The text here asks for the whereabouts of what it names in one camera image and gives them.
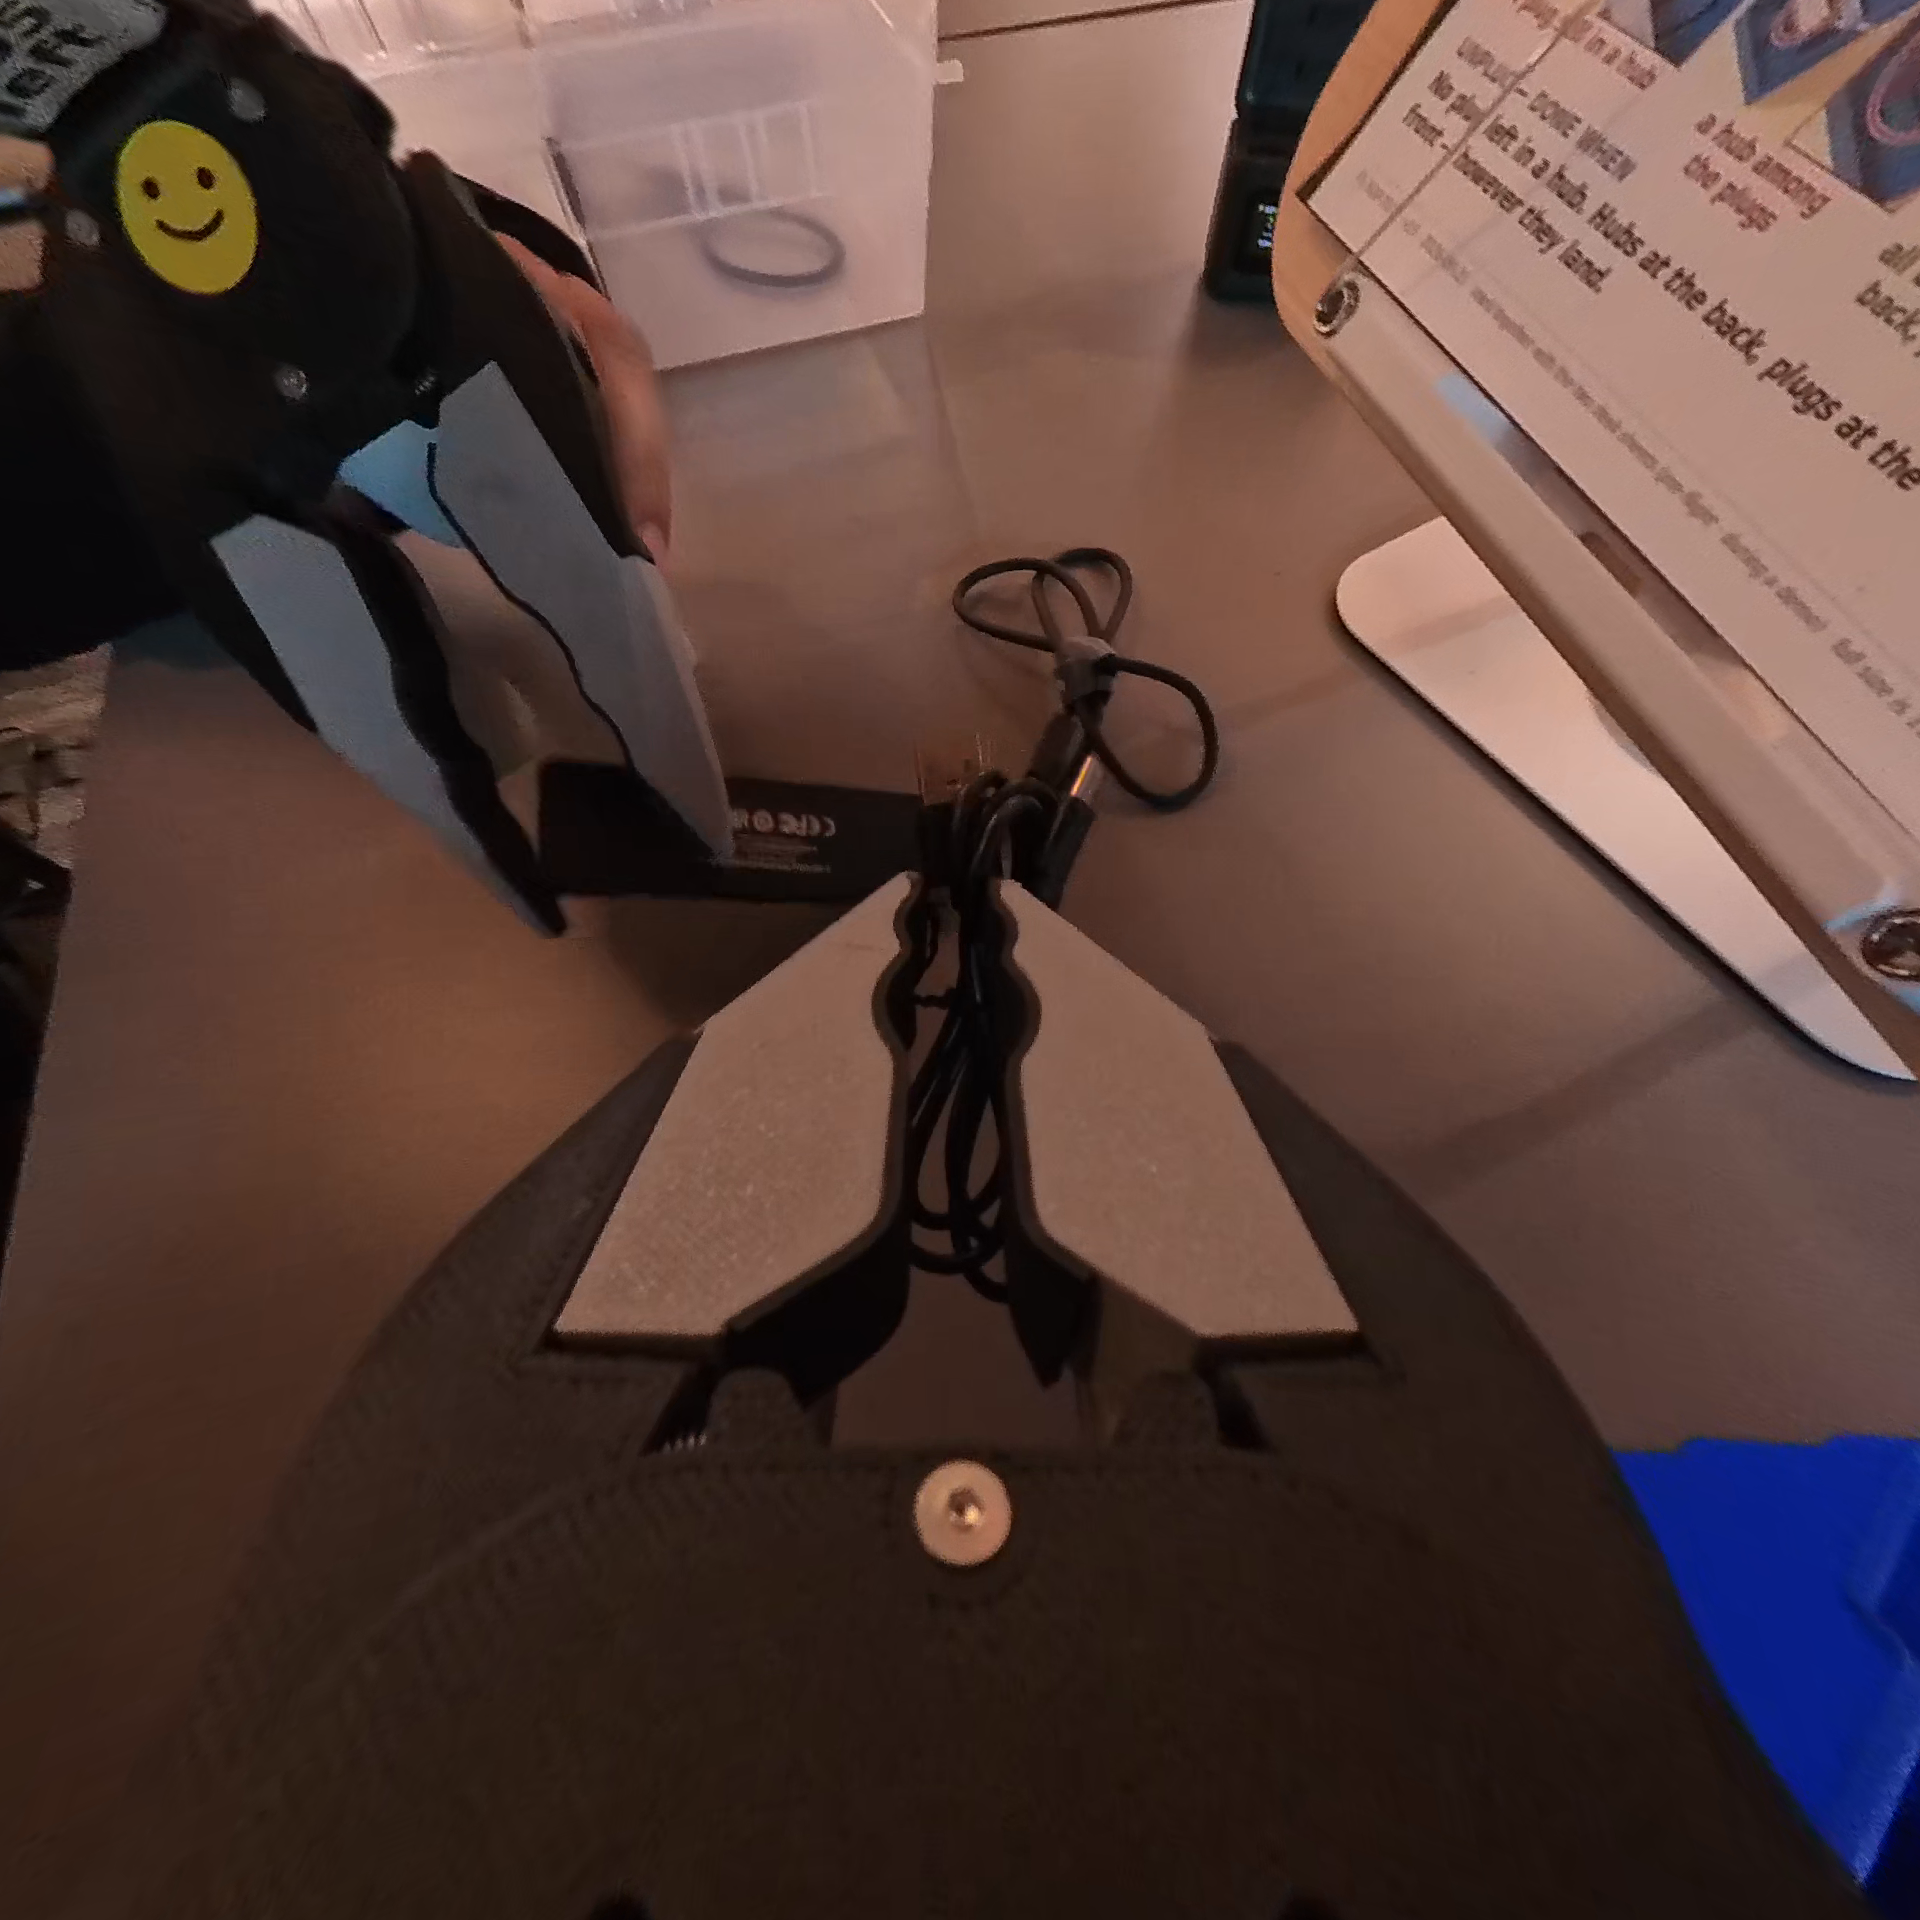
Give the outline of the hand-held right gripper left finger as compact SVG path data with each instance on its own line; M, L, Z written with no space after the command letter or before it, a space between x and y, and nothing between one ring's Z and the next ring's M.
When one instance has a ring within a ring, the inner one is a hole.
M914 876L890 878L680 1051L549 1341L833 1395L905 1315Z

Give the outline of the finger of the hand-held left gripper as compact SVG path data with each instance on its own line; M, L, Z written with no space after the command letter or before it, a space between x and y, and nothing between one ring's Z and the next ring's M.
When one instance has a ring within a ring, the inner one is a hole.
M361 513L257 513L211 542L309 727L543 935L565 911L453 695L449 630L416 567Z
M642 779L713 854L731 850L728 777L689 637L659 564L623 513L608 419L583 357L489 361L346 454L344 490L419 539L453 587L457 650L503 682L535 810L549 761Z

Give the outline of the printed instruction sheet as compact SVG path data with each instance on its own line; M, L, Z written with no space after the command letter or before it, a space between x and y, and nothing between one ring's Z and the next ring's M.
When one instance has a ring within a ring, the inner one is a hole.
M1728 642L1916 711L1916 4L1443 4L1309 209Z

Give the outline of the clear acrylic box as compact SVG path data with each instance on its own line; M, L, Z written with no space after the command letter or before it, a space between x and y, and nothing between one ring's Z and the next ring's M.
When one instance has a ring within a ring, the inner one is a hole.
M562 228L656 363L912 319L937 7L274 2L429 151Z

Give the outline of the wooden display board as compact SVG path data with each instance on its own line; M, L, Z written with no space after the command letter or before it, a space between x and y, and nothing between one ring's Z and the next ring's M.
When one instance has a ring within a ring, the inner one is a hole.
M1916 1082L1916 711L1833 653L1753 662L1309 209L1443 4L1380 4L1312 108L1271 279L1295 341Z

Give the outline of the blue plastic bin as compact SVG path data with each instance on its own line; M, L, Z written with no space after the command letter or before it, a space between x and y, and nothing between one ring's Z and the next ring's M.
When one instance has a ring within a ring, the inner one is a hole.
M1919 1915L1919 1443L1618 1451L1723 1693L1880 1915Z

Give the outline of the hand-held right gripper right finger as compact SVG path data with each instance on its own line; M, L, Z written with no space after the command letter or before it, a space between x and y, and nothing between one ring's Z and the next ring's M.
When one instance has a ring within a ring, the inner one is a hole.
M1361 1343L1220 1044L1013 879L995 1037L1001 1270L1041 1380Z

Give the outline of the person's left hand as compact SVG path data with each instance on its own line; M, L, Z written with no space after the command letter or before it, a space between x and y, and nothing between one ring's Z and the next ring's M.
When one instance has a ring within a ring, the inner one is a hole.
M585 350L611 433L611 461L642 551L665 564L675 535L667 419L651 350L615 303L571 273L557 273L511 233L496 236L549 311Z

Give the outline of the black bar usb hub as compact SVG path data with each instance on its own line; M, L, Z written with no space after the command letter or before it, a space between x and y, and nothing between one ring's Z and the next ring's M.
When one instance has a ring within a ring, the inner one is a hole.
M921 865L916 793L728 779L731 850L713 854L634 773L549 761L537 846L560 897L855 906Z

